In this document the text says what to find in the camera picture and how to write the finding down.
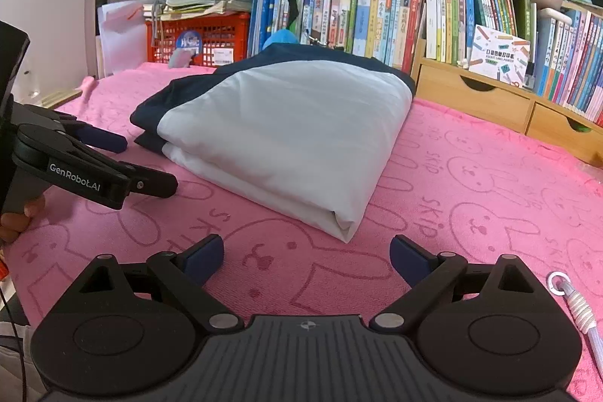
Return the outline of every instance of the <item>red plastic basket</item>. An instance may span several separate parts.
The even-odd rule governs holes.
[[[158,38],[153,40],[153,26],[147,21],[147,60],[167,64],[176,49],[178,37],[185,31],[197,32],[203,43],[193,64],[216,67],[214,49],[232,49],[233,62],[239,62],[247,54],[249,13],[203,16],[180,21],[158,21]]]

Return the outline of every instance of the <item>drawer handle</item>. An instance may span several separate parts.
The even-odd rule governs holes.
[[[592,132],[592,128],[589,128],[589,127],[583,125],[582,123],[579,123],[574,119],[571,119],[569,116],[566,116],[566,118],[568,119],[569,126],[571,126],[572,130],[574,130],[575,132],[578,132],[581,134],[587,134],[589,132]]]
[[[494,86],[491,86],[490,84],[486,84],[485,82],[481,82],[481,81],[476,81],[475,79],[469,79],[465,76],[461,76],[461,79],[465,83],[465,86],[467,86],[470,89],[473,89],[474,91],[479,91],[480,93],[487,93],[488,91],[492,91],[493,89],[496,89]]]

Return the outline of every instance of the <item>black cable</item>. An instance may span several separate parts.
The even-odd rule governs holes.
[[[4,297],[4,292],[2,288],[0,288],[0,297],[2,297],[2,303],[4,304],[4,308],[6,309],[6,313],[8,314],[8,319],[10,320],[10,325],[13,326],[14,338],[17,342],[17,349],[19,350],[19,358],[21,360],[21,378],[22,378],[22,402],[27,402],[27,379],[25,375],[25,355],[23,353],[23,344],[25,340],[23,340],[23,344],[21,343],[20,337],[17,334],[17,326],[14,323],[13,314],[10,313],[10,307],[8,306],[8,302]]]

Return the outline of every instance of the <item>metal ring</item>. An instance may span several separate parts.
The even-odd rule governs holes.
[[[549,290],[551,291],[551,293],[553,295],[556,295],[558,297],[563,297],[563,295],[565,295],[565,292],[562,290],[558,290],[557,288],[555,288],[555,285],[553,285],[553,278],[557,278],[557,276],[562,277],[564,280],[566,280],[568,283],[571,284],[571,280],[569,279],[568,275],[566,275],[565,273],[562,273],[561,271],[555,271],[555,272],[549,274],[546,279],[546,283],[549,287]]]

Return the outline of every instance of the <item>stack of books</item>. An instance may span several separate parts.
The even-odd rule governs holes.
[[[530,41],[535,7],[530,0],[427,0],[426,57],[466,67],[476,26]]]
[[[603,18],[575,5],[538,12],[534,92],[603,125]]]
[[[284,28],[302,44],[376,58],[410,73],[424,26],[424,0],[297,0],[299,15],[292,23],[288,0],[254,0],[253,5],[249,56]]]

